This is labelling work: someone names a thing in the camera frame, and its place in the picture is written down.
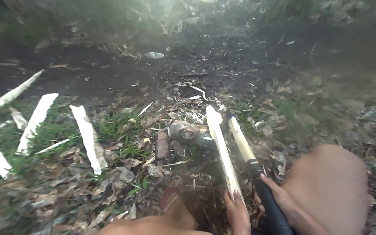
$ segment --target ground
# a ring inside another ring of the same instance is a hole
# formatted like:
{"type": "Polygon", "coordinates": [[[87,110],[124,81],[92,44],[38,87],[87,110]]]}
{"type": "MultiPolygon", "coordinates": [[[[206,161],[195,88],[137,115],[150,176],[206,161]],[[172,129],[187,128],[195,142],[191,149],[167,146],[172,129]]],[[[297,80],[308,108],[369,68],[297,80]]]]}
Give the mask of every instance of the ground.
{"type": "MultiPolygon", "coordinates": [[[[169,156],[143,167],[157,154],[158,129],[166,130],[175,119],[206,125],[205,106],[211,104],[236,113],[255,154],[278,182],[319,143],[341,145],[363,159],[372,196],[365,233],[376,234],[376,25],[267,23],[254,16],[195,25],[171,39],[139,45],[142,53],[165,54],[157,60],[118,56],[100,46],[54,45],[37,54],[21,46],[0,48],[0,60],[20,61],[0,66],[0,96],[46,69],[12,104],[26,120],[41,95],[61,95],[32,140],[31,157],[14,156],[21,135],[14,124],[0,130],[0,150],[14,168],[13,176],[0,179],[0,233],[81,234],[124,211],[138,218],[157,215],[159,196],[168,186],[193,205],[202,230],[226,232],[227,220],[220,219],[225,182],[213,146],[183,146],[171,136],[169,156]],[[67,67],[50,68],[60,64],[67,67]],[[204,90],[205,97],[187,99],[202,95],[191,87],[204,90]],[[99,177],[86,159],[70,104],[85,106],[108,150],[109,168],[99,177]],[[34,155],[66,138],[73,139],[34,155]]],[[[0,116],[10,119],[8,109],[0,116]]],[[[251,182],[232,137],[225,136],[257,229],[251,182]]]]}

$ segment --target dirt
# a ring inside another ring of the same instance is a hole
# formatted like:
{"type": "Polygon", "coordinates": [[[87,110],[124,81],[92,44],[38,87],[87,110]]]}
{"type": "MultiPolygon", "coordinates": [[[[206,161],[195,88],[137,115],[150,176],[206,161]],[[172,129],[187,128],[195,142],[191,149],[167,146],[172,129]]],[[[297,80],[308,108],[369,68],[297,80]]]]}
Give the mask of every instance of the dirt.
{"type": "MultiPolygon", "coordinates": [[[[264,26],[262,21],[253,20],[252,15],[247,16],[247,21],[245,17],[224,28],[192,27],[173,36],[172,40],[151,40],[150,44],[139,47],[142,53],[151,50],[166,55],[158,60],[133,60],[97,48],[60,45],[35,54],[31,49],[11,45],[11,48],[0,49],[0,58],[18,59],[22,69],[0,67],[0,95],[40,69],[46,72],[22,98],[55,92],[79,96],[83,103],[96,100],[100,107],[116,102],[118,95],[131,97],[141,104],[155,99],[172,103],[162,90],[166,82],[174,84],[187,79],[202,81],[206,85],[202,89],[208,94],[223,93],[227,88],[230,94],[242,97],[267,94],[267,84],[295,80],[297,74],[308,70],[322,74],[322,82],[343,83],[354,88],[355,93],[363,87],[361,82],[370,79],[361,74],[376,78],[376,25],[362,28],[289,19],[264,26]],[[49,68],[57,64],[68,64],[68,68],[49,68]]],[[[198,92],[193,90],[181,98],[196,94],[198,92]]],[[[210,162],[215,164],[215,160],[203,159],[206,167],[202,167],[207,168],[210,162]]],[[[188,177],[185,181],[197,179],[197,185],[201,186],[197,174],[202,171],[212,174],[202,167],[185,172],[188,177]]],[[[214,179],[221,172],[213,173],[216,174],[212,175],[214,179]]],[[[204,198],[196,201],[193,208],[222,203],[219,190],[202,193],[204,198]]],[[[189,191],[185,197],[193,198],[192,195],[189,191]]],[[[205,208],[207,212],[200,211],[197,218],[205,221],[201,224],[203,230],[210,230],[207,222],[217,224],[213,218],[219,218],[224,211],[213,212],[212,209],[220,206],[205,208]]]]}

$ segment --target black rubber grip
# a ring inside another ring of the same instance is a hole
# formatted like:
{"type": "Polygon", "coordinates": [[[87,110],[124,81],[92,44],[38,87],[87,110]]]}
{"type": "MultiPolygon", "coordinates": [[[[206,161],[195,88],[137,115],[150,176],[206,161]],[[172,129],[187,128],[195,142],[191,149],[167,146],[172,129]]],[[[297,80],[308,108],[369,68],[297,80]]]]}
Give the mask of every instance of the black rubber grip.
{"type": "Polygon", "coordinates": [[[260,174],[264,174],[263,167],[256,159],[249,160],[246,166],[262,205],[265,207],[270,233],[272,235],[293,235],[288,220],[275,201],[271,189],[260,178],[260,174]]]}

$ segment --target twig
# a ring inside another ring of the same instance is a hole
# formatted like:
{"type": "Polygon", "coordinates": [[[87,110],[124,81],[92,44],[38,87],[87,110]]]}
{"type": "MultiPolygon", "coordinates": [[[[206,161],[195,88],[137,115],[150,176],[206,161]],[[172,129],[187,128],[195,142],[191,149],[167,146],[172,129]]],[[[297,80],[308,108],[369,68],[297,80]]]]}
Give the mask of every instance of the twig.
{"type": "Polygon", "coordinates": [[[184,75],[179,75],[179,77],[184,77],[184,76],[203,76],[203,75],[209,75],[208,73],[190,73],[190,74],[184,74],[184,75]]]}
{"type": "Polygon", "coordinates": [[[313,51],[314,51],[314,48],[316,48],[318,42],[316,42],[316,44],[314,44],[313,48],[311,49],[311,52],[310,52],[310,63],[311,65],[313,65],[313,51]]]}
{"type": "Polygon", "coordinates": [[[282,42],[282,40],[284,39],[285,35],[282,36],[281,40],[279,40],[279,42],[277,44],[280,44],[282,42]]]}

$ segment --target hand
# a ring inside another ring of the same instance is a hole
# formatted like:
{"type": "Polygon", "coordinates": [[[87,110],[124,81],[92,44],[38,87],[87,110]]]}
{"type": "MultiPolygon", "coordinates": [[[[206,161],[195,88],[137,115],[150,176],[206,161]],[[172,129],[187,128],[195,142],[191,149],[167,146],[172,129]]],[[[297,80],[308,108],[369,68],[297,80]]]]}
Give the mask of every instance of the hand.
{"type": "Polygon", "coordinates": [[[275,201],[277,201],[278,206],[284,212],[285,216],[288,219],[290,225],[294,223],[293,214],[300,207],[295,203],[292,197],[287,193],[287,191],[280,186],[278,186],[271,178],[266,177],[264,174],[261,174],[262,181],[269,186],[274,195],[275,201]]]}
{"type": "Polygon", "coordinates": [[[269,186],[275,201],[287,217],[290,226],[301,235],[328,235],[328,232],[310,215],[299,207],[288,192],[275,184],[272,179],[261,174],[262,181],[269,186]]]}
{"type": "Polygon", "coordinates": [[[234,201],[230,199],[228,191],[224,194],[227,206],[227,218],[233,235],[250,235],[250,218],[242,197],[234,190],[234,201]]]}

